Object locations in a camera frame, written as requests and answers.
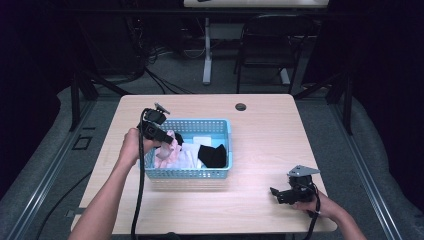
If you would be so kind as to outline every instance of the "gray carpet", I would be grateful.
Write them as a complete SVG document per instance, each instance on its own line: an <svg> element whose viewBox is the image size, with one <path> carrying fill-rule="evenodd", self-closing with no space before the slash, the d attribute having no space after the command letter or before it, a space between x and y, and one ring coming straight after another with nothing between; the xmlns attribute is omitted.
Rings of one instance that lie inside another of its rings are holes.
<svg viewBox="0 0 424 240"><path fill-rule="evenodd" d="M175 54L163 54L148 68L158 76L194 93L235 93L234 51L215 49L212 66L212 83L202 84L203 57L190 59ZM272 72L255 72L257 76L269 76ZM111 81L119 77L108 78ZM140 79L120 84L120 87L135 94L162 94L161 89L147 75ZM57 158L59 152L64 161L59 166L48 194L40 199L42 204L34 210L26 226L19 235L22 239L35 239L42 221L55 203L68 189L87 174L94 166L102 146L109 124L117 107L119 97L109 89L97 85L100 97L94 102L82 99L86 110L91 110L83 119L75 133L69 133L71 124L70 93L65 89L59 94L62 102L61 112L54 126L50 129L43 142L22 170L14 185L0 202L0 239L7 239L13 227L18 222L32 194L42 181L49 166ZM284 93L287 88L260 89L265 92ZM297 101L306 133L308 135L317 164L321 170L329 196L345 207L357 220L360 228L368 239L387 239L384 227L375 212L369 195L358 174L355 156L352 154L344 130L339 124L339 107L327 105L323 99L322 90L308 99ZM354 101L352 112L352 139L358 145L380 193L387 204L391 216L403 239L424 239L424 217L402 195L398 185L388 173L387 157L378 133L370 122L360 103ZM85 150L72 150L72 147L82 148L83 141L91 139ZM67 139L73 139L70 149L63 151L61 147ZM40 239L66 239L72 223L72 210L79 205L87 180L77 186L55 209L44 226ZM301 239L304 234L295 234ZM312 239L341 239L339 230L330 233L315 233ZM129 239L129 236L113 236L112 239Z"/></svg>

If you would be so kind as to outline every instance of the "desk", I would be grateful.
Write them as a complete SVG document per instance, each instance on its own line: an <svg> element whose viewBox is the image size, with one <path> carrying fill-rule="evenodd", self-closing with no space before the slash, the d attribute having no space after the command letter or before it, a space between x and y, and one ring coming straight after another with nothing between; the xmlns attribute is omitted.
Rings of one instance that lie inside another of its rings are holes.
<svg viewBox="0 0 424 240"><path fill-rule="evenodd" d="M329 0L184 0L184 7L207 8L326 8Z"/></svg>
<svg viewBox="0 0 424 240"><path fill-rule="evenodd" d="M318 8L327 7L329 0L184 0L187 8ZM205 20L205 67L203 70L203 84L211 83L212 56L210 51L210 23Z"/></svg>
<svg viewBox="0 0 424 240"><path fill-rule="evenodd" d="M186 180L191 186L151 181L146 176L136 233L230 234L307 232L307 214L278 204L269 187L290 189L286 173L301 164L317 168L298 110L290 95L143 95L121 99L80 203L86 208L109 176L124 134L138 124L145 107L159 102L171 118L226 118L231 123L233 167L225 180ZM244 103L245 111L235 108ZM114 234L129 234L139 169L127 178ZM326 193L320 174L313 180ZM315 231L336 224L318 219Z"/></svg>

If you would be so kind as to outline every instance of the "black wire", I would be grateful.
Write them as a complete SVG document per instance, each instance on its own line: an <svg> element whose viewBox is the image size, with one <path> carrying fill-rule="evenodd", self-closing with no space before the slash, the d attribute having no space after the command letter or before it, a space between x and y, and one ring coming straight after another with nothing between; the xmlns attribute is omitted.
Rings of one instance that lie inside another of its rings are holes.
<svg viewBox="0 0 424 240"><path fill-rule="evenodd" d="M65 197L67 197L69 195L69 193L72 192L72 190L74 190L82 181L84 181L84 179L86 179L88 176L91 175L91 173L93 172L93 170L91 170L89 173L87 173L83 178L81 178L77 183L74 184L74 186L72 186L66 193L65 195L63 195L59 201L57 201L57 203L53 206L53 208L50 210L50 212L47 214L47 216L44 218L43 223L41 224L40 229L38 230L37 236L35 239L39 239L40 235L43 231L44 226L47 223L47 220L49 219L50 215L52 215L52 213L54 212L54 210L57 208L57 206L59 206L59 204L63 201L63 199L65 199Z"/></svg>
<svg viewBox="0 0 424 240"><path fill-rule="evenodd" d="M172 93L174 93L174 94L179 94L177 91L175 91L175 90L173 90L173 89L171 89L168 85L170 85L170 86L172 86L172 87L174 87L174 88L176 88L176 89L178 89L178 90L180 90L182 93L186 93L186 94L194 94L193 92L191 92L191 91L189 91L189 90L187 90L187 89L184 89L184 88L182 88L182 87L179 87L179 86L177 86L177 85L175 85L175 84L173 84L173 83L170 83L170 82L168 82L168 81L166 81L165 79L163 79L163 78L160 78L160 77L158 77L155 73L153 73L152 71L150 71L147 67L145 68L145 71L147 72L147 74L149 74L149 76L154 80L154 81L156 81L156 83L161 87L161 89L162 89L162 92L165 94L165 90L164 90L164 88L162 87L162 85L160 84L160 83L162 83L163 84L163 86L165 87L165 88L167 88L169 91L171 91Z"/></svg>
<svg viewBox="0 0 424 240"><path fill-rule="evenodd" d="M318 219L319 211L321 209L321 200L319 199L318 188L315 184L314 184L314 186L315 186L315 191L313 191L313 189L311 189L309 187L308 187L308 189L314 192L315 197L317 198L317 204L315 206L315 212L314 212L314 216L312 217L311 224L309 225L308 235L306 235L304 240L308 240L308 239L311 238L312 232L314 231L315 222Z"/></svg>
<svg viewBox="0 0 424 240"><path fill-rule="evenodd" d="M143 122L143 116L144 113L146 112L146 109L143 110L143 112L141 113L141 117L140 117L140 124L139 124L139 132L140 132L140 137L139 137L139 141L138 141L138 151L140 154L140 185L138 187L138 196L137 196L137 204L135 207L135 212L134 212L134 217L133 217L133 222L131 224L131 239L136 240L136 235L135 235L135 228L137 226L137 220L138 220L138 215L140 214L140 205L141 205L141 200L143 198L143 190L144 190L144 145L143 145L143 127L142 127L142 122Z"/></svg>

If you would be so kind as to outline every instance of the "cloth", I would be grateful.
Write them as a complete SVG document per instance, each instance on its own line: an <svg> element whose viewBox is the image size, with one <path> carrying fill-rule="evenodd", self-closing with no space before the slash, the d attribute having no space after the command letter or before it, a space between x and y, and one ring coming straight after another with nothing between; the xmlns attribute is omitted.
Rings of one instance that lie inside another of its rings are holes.
<svg viewBox="0 0 424 240"><path fill-rule="evenodd" d="M160 148L155 150L155 168L165 168L168 164L175 163L181 151L181 146L178 145L174 131L168 130L166 134L174 139L171 144L162 142Z"/></svg>

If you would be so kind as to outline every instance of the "white table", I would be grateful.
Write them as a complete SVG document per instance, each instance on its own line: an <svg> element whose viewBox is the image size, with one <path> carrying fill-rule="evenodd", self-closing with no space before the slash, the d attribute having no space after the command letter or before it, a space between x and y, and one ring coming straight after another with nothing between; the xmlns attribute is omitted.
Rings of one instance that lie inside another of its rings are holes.
<svg viewBox="0 0 424 240"><path fill-rule="evenodd" d="M318 8L323 9L329 0L184 0L184 7L188 8ZM205 19L205 67L203 70L203 84L211 83L212 56L210 51L210 23Z"/></svg>

